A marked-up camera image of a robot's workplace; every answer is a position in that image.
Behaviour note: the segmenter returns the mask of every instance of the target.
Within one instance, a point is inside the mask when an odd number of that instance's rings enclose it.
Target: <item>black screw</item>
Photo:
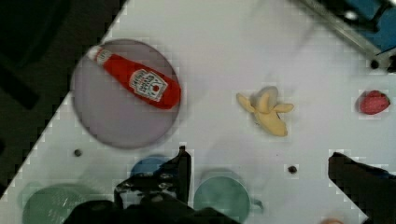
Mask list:
[[[80,157],[82,155],[82,151],[80,149],[76,149],[74,151],[74,154],[75,154],[76,157]]]
[[[379,67],[379,62],[377,60],[372,60],[370,63],[370,67],[373,69],[377,69]]]
[[[289,173],[294,175],[295,173],[297,173],[297,168],[295,166],[291,166],[288,168],[288,171],[289,171]]]

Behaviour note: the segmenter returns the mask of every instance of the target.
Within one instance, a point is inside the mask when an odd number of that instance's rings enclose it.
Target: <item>ketchup bottle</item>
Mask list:
[[[125,89],[150,105],[170,109],[180,101],[178,83],[154,69],[98,46],[90,49],[88,57],[102,65]]]

